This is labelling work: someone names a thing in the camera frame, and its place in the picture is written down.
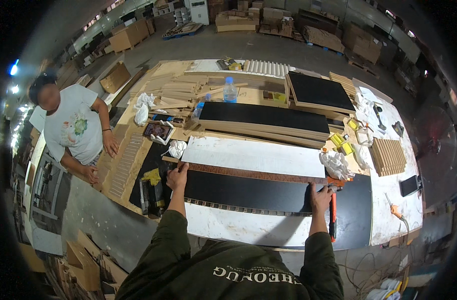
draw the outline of factory floor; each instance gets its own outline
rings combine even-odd
[[[410,123],[416,114],[418,104],[395,82],[393,76],[380,66],[376,67],[377,73],[380,75],[380,78],[376,79],[369,73],[349,65],[344,57],[339,57],[330,51],[323,51],[319,47],[311,47],[295,40],[260,33],[228,32],[217,34],[213,25],[202,27],[192,37],[185,36],[168,41],[162,40],[162,33],[173,26],[172,23],[173,19],[157,18],[155,20],[157,32],[135,49],[123,54],[125,56],[124,63],[132,75],[139,70],[140,65],[148,64],[153,67],[160,60],[219,59],[225,57],[285,63],[325,76],[328,76],[328,72],[332,71],[349,78],[356,77],[386,93],[393,99],[393,105],[399,110],[407,131],[410,129]],[[87,67],[84,72],[96,77],[118,55],[111,53],[101,57]],[[120,101],[118,106],[121,107],[118,109],[117,115],[123,111],[122,107],[126,107],[128,97],[126,95]],[[93,240],[101,248],[107,249],[125,270],[131,271],[150,243],[157,223],[119,206],[77,177],[67,175],[64,182],[66,183],[64,184],[65,188],[63,191],[60,190],[58,199],[59,205],[66,206],[62,217],[63,240],[76,240],[77,231],[81,229],[91,234]],[[440,193],[443,193],[444,189],[448,190],[444,185],[434,187],[434,190],[441,190]],[[440,227],[442,226],[438,223],[438,219],[434,222]],[[446,220],[444,228],[450,232],[451,219]],[[423,261],[424,240],[433,241],[440,238],[440,235],[446,235],[440,229],[438,231],[424,230],[425,220],[420,234],[423,237],[415,239],[408,247],[383,249],[379,245],[336,251],[335,259],[339,264],[362,270],[354,274],[353,269],[340,267],[345,298],[350,299],[358,293],[351,281],[365,290],[372,286],[372,281],[377,282],[379,276],[385,275],[388,270],[398,270],[399,262],[405,257],[409,263]],[[190,242],[192,253],[195,253],[205,243],[205,239],[191,236]],[[300,267],[303,265],[303,253],[281,252],[280,254],[286,266],[293,273],[299,274]]]

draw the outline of person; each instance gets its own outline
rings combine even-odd
[[[29,98],[46,110],[44,136],[51,155],[69,170],[98,183],[96,163],[102,149],[114,157],[118,143],[108,107],[98,94],[81,85],[58,91],[54,72],[42,72],[29,88]]]
[[[169,171],[172,199],[152,241],[123,281],[117,300],[343,299],[343,284],[325,223],[332,191],[311,184],[312,222],[300,276],[266,250],[220,241],[190,257],[184,190],[189,164]]]

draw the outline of hand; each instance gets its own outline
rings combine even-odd
[[[88,178],[88,181],[90,182],[90,184],[95,184],[95,183],[99,183],[98,181],[98,176],[96,176],[95,174],[93,174],[94,171],[98,171],[97,168],[95,168],[94,166],[86,166],[84,165],[83,166],[83,170],[82,170],[82,174],[85,175],[85,177]]]
[[[328,207],[330,206],[330,201],[332,200],[333,190],[329,189],[326,185],[319,192],[316,190],[316,184],[310,183],[311,195],[310,195],[310,204],[312,206],[312,212],[315,213],[325,213]]]
[[[167,172],[167,185],[173,191],[185,190],[185,184],[187,183],[187,170],[189,169],[189,163],[185,163],[182,166],[182,170],[178,168],[169,170]]]
[[[114,157],[115,154],[118,154],[118,143],[113,135],[111,130],[102,131],[102,138],[104,141],[105,152],[108,153],[111,157]]]

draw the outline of white t-shirt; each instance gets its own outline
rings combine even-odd
[[[53,157],[59,162],[68,147],[73,157],[87,165],[103,149],[102,124],[98,113],[90,107],[98,94],[72,85],[60,91],[57,111],[45,117],[45,141]]]

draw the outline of plastic bottle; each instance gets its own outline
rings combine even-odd
[[[225,79],[224,102],[237,103],[237,88],[233,85],[233,78]]]
[[[192,120],[194,120],[194,121],[199,120],[203,105],[205,105],[205,102],[209,102],[211,98],[212,98],[212,95],[207,94],[207,95],[205,95],[205,99],[201,100],[200,103],[197,104],[197,106],[195,107],[195,109],[193,110],[193,113],[192,113]]]

